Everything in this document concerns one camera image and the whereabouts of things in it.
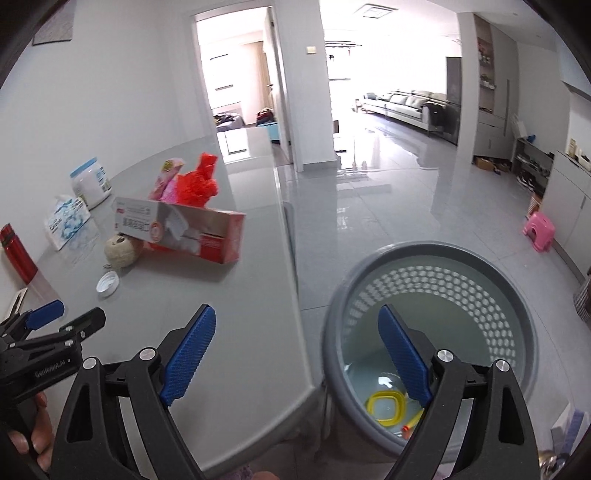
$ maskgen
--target wall picture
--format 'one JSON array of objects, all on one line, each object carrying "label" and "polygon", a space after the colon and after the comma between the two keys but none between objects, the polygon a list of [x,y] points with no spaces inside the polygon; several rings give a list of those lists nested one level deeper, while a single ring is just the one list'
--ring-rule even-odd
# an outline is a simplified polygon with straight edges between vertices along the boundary
[{"label": "wall picture", "polygon": [[74,10],[76,0],[61,7],[35,34],[33,45],[70,41],[74,33]]}]

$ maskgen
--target cabinet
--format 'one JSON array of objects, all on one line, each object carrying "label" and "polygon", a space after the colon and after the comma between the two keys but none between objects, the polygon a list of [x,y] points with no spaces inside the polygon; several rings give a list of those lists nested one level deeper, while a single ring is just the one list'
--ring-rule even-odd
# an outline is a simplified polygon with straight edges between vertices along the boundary
[{"label": "cabinet", "polygon": [[583,198],[583,208],[564,250],[580,272],[585,275],[591,267],[591,199]]},{"label": "cabinet", "polygon": [[591,267],[591,175],[563,153],[554,156],[541,211],[556,227],[554,239],[571,268],[584,276]]},{"label": "cabinet", "polygon": [[[473,154],[509,160],[513,146],[511,116],[519,108],[517,43],[480,17],[476,17],[476,32],[479,48],[490,41],[493,60],[484,65],[480,60],[480,111]],[[483,85],[483,75],[494,79],[494,90]]]},{"label": "cabinet", "polygon": [[542,202],[542,212],[556,227],[554,238],[563,248],[579,218],[585,198],[585,194],[573,182],[556,168],[552,170]]}]

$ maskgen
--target yellow object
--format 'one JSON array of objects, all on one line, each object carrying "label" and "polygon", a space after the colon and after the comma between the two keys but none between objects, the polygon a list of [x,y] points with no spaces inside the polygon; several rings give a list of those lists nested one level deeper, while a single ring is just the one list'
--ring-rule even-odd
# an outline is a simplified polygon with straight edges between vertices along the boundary
[{"label": "yellow object", "polygon": [[404,418],[404,414],[406,413],[406,399],[404,395],[402,395],[397,390],[381,390],[379,392],[374,393],[371,397],[368,398],[365,408],[367,409],[368,413],[375,418],[374,416],[374,405],[377,400],[393,400],[394,405],[396,406],[396,413],[394,417],[391,419],[376,419],[378,423],[382,427],[393,427],[397,423]]},{"label": "yellow object", "polygon": [[417,414],[410,419],[410,421],[403,427],[404,430],[410,430],[412,428],[415,428],[415,426],[417,426],[417,423],[419,420],[421,420],[421,417],[423,416],[423,412],[424,410],[421,409],[417,412]]}]

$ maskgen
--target ceiling vent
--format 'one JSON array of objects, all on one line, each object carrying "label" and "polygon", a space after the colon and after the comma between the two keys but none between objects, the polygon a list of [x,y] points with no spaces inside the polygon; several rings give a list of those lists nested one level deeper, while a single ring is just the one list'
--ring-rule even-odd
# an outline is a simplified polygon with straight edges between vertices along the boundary
[{"label": "ceiling vent", "polygon": [[365,4],[359,8],[355,15],[361,15],[365,18],[382,18],[391,12],[398,10],[398,8],[384,7],[383,5]]}]

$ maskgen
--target pink package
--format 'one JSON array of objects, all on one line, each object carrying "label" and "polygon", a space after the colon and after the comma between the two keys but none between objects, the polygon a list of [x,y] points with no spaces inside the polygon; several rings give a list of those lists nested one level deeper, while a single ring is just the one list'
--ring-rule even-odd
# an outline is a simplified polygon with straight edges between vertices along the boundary
[{"label": "pink package", "polygon": [[177,176],[168,182],[160,197],[161,202],[177,203]]},{"label": "pink package", "polygon": [[156,178],[154,188],[148,195],[148,199],[160,200],[160,197],[164,193],[164,189],[174,178],[174,176],[181,170],[183,165],[184,161],[182,158],[169,158],[167,161],[165,161],[164,165],[162,165],[162,170],[158,174],[158,178]]}]

